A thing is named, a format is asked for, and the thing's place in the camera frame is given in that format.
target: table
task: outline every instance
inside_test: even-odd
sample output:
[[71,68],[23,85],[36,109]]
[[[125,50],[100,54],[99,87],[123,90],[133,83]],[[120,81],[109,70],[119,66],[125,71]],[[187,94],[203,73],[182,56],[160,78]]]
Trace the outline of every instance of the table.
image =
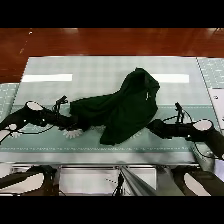
[[[161,87],[156,98],[159,109],[154,119],[176,115],[174,104],[179,102],[194,120],[210,119],[219,129],[195,57],[31,57],[27,62],[11,111],[21,108],[28,100],[51,108],[63,95],[66,95],[69,101],[74,101],[83,97],[113,93],[136,67],[144,68],[160,81]],[[49,81],[56,77],[57,79],[59,77],[59,80],[61,77],[66,77],[67,80]],[[30,78],[46,81],[30,82]],[[60,112],[69,115],[69,104],[62,106]],[[27,125],[23,131],[40,130],[43,129]],[[102,131],[103,127],[95,127],[71,139],[69,138],[71,133],[60,132],[57,128],[39,135],[15,135],[13,141],[7,138],[2,143],[0,161],[48,164],[195,163],[192,153],[194,147],[184,139],[163,140],[144,128],[122,144],[110,147],[99,144]],[[199,148],[204,152],[209,151],[204,144],[200,144]]]

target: metal pole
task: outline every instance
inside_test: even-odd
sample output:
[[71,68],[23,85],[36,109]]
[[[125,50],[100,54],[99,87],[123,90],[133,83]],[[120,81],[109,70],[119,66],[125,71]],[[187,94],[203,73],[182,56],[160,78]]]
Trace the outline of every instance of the metal pole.
[[120,170],[133,196],[157,196],[154,188],[125,166],[120,167]]

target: dark green cloth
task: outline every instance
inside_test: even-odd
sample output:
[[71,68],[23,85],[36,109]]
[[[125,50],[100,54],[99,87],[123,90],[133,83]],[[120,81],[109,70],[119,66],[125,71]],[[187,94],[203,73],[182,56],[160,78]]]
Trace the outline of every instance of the dark green cloth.
[[77,115],[80,123],[87,127],[105,125],[101,144],[119,144],[153,118],[158,109],[156,93],[159,88],[159,83],[147,71],[136,68],[127,75],[119,91],[73,101],[70,113]]

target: folded fabric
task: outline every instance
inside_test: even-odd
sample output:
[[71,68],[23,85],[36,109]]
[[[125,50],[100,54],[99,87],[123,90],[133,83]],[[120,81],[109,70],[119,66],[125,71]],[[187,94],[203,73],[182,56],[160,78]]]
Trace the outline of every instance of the folded fabric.
[[105,125],[100,143],[122,143],[144,128],[155,115],[159,83],[143,68],[136,68],[125,78],[119,91],[70,103],[71,115],[79,117],[85,131],[90,126]]

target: reddish brown wooden surface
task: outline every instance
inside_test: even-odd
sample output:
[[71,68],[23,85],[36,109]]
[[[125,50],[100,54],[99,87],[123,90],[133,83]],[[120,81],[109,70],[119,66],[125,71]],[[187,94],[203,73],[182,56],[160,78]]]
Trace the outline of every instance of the reddish brown wooden surface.
[[224,57],[222,28],[0,28],[0,82],[19,82],[28,57]]

